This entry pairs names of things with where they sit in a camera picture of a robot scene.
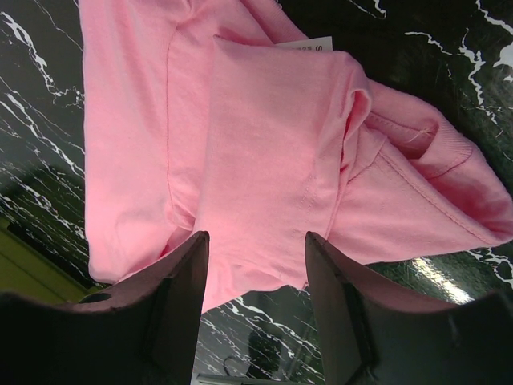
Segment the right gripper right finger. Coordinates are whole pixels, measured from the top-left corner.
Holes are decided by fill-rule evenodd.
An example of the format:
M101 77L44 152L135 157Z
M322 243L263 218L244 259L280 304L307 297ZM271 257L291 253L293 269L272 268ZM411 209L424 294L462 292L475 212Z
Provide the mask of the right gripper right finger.
M348 258L317 233L305 263L328 384L509 384L512 296L457 305Z

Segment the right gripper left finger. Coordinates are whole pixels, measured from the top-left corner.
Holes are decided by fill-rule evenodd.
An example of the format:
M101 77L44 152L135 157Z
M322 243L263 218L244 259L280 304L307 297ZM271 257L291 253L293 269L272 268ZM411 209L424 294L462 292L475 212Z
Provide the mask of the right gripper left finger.
M77 303L1 295L4 384L188 384L209 235Z

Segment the light pink t-shirt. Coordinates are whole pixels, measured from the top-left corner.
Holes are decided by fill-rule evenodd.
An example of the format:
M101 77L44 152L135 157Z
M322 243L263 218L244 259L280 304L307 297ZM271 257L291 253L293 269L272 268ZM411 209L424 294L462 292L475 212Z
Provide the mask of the light pink t-shirt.
M362 264L497 246L512 199L433 106L274 1L81 1L89 273L210 234L204 310L307 284L305 235Z

